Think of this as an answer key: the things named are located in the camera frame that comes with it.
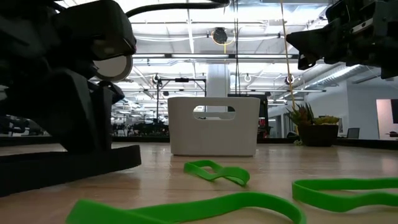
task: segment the column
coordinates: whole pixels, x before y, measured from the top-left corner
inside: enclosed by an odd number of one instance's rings
[[[207,71],[207,97],[227,97],[230,74],[228,64],[209,64]],[[207,112],[226,112],[227,107],[207,106]]]

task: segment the white plastic basket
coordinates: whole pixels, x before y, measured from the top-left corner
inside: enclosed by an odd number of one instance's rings
[[[174,97],[168,99],[172,154],[176,156],[253,156],[260,99]],[[235,112],[196,113],[197,106],[232,106]],[[198,119],[217,116],[219,119]]]

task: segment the green rubber band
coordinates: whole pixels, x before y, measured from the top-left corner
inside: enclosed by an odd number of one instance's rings
[[[331,212],[347,212],[366,205],[398,207],[398,194],[367,192],[353,196],[332,195],[319,190],[374,190],[398,188],[398,178],[306,179],[292,184],[293,198]]]
[[[202,167],[211,167],[214,174],[207,172]],[[222,167],[211,160],[187,162],[184,165],[184,172],[197,175],[209,181],[224,177],[240,186],[245,186],[250,179],[250,174],[247,170],[240,167]]]
[[[208,200],[132,210],[80,200],[67,217],[67,224],[171,224],[211,218],[245,207],[267,208],[285,215],[294,224],[306,224],[305,214],[292,202],[257,192],[240,192]]]

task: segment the chair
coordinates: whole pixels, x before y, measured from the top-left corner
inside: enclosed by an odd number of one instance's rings
[[[359,128],[348,128],[347,138],[359,139]]]

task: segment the table surface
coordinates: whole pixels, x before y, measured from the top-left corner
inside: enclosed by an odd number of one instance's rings
[[[113,147],[131,145],[115,143]],[[251,174],[246,188],[228,180],[207,182],[183,173],[187,161],[201,157],[174,157],[169,144],[142,143],[142,165],[133,169],[31,190],[0,198],[2,224],[65,223],[77,200],[88,198],[119,208],[203,200],[241,191],[259,191],[292,199],[296,179],[398,176],[398,151],[334,146],[302,147],[260,144],[254,157],[212,158],[223,166],[240,166]],[[27,152],[62,151],[58,144],[1,147],[0,156]],[[356,194],[356,192],[335,192]],[[347,213],[332,213],[300,202],[308,224],[396,224],[398,208],[371,206]],[[283,215],[260,208],[244,208],[219,217],[191,223],[292,223]]]

